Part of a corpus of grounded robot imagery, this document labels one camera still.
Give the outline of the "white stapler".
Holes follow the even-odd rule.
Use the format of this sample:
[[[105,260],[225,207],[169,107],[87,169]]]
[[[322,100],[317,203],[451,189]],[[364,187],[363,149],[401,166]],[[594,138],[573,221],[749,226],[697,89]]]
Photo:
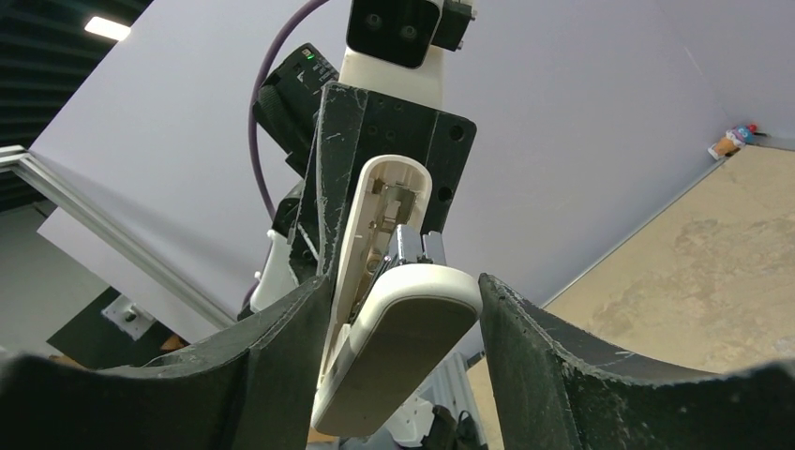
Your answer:
[[[409,157],[373,157],[355,183],[311,425],[367,436],[410,397],[480,317],[474,278],[424,232],[433,182]]]

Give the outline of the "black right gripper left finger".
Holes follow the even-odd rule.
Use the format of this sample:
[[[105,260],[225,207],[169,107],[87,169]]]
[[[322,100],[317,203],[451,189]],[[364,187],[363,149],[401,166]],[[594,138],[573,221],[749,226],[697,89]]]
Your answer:
[[[142,367],[1,357],[5,449],[302,449],[331,286],[312,277],[265,310]]]

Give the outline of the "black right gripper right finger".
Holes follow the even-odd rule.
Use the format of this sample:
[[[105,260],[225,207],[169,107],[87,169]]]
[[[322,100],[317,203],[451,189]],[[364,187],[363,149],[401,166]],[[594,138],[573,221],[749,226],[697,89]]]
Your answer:
[[[493,396],[508,449],[790,449],[794,363],[726,374],[628,351],[478,284]]]

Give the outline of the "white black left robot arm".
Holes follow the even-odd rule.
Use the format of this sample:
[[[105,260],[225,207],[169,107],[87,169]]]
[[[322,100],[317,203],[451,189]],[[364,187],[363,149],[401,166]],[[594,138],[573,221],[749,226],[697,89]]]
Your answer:
[[[355,185],[372,158],[404,156],[429,171],[427,212],[414,228],[441,232],[477,131],[471,120],[418,100],[338,82],[336,69],[310,44],[268,75],[252,111],[302,180],[277,207],[250,311],[317,273],[335,275]]]

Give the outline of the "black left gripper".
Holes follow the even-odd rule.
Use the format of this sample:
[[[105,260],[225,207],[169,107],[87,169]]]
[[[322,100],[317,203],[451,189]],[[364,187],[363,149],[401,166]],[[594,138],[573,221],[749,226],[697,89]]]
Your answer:
[[[432,189],[418,231],[441,232],[476,135],[471,120],[366,89],[330,82],[322,90],[297,217],[289,270],[297,283],[332,276],[353,208],[353,191],[370,159],[398,155],[420,162]]]

